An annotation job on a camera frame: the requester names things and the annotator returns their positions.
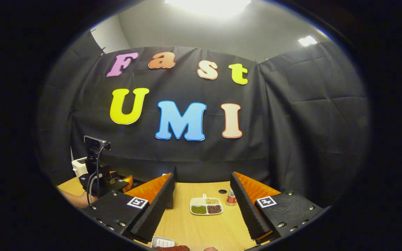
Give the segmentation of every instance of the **blue letter m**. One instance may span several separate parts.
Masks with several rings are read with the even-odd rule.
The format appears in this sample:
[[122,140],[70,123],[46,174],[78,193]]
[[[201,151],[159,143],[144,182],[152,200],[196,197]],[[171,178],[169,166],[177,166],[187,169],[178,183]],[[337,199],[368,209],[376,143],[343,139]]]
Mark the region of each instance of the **blue letter m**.
[[186,140],[201,141],[206,138],[202,134],[202,115],[206,105],[191,103],[183,116],[181,116],[173,101],[161,101],[158,103],[158,107],[161,108],[161,122],[156,138],[170,139],[172,134],[169,132],[169,126],[172,127],[176,138],[181,138],[185,127],[188,127],[187,133],[184,135]]

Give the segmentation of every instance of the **wooden table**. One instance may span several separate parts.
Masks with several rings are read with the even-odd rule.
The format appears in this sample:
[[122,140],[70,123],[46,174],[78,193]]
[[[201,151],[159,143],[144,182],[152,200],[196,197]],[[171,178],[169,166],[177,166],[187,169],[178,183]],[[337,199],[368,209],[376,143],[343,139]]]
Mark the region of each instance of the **wooden table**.
[[[166,209],[155,236],[170,238],[175,245],[185,245],[191,251],[203,251],[210,246],[219,251],[239,251],[256,246],[249,236],[238,205],[227,206],[229,181],[215,183],[176,183],[173,209]],[[81,195],[83,188],[77,178],[58,186],[74,195]],[[194,197],[215,197],[223,205],[223,213],[217,215],[194,215],[190,213],[190,200]]]

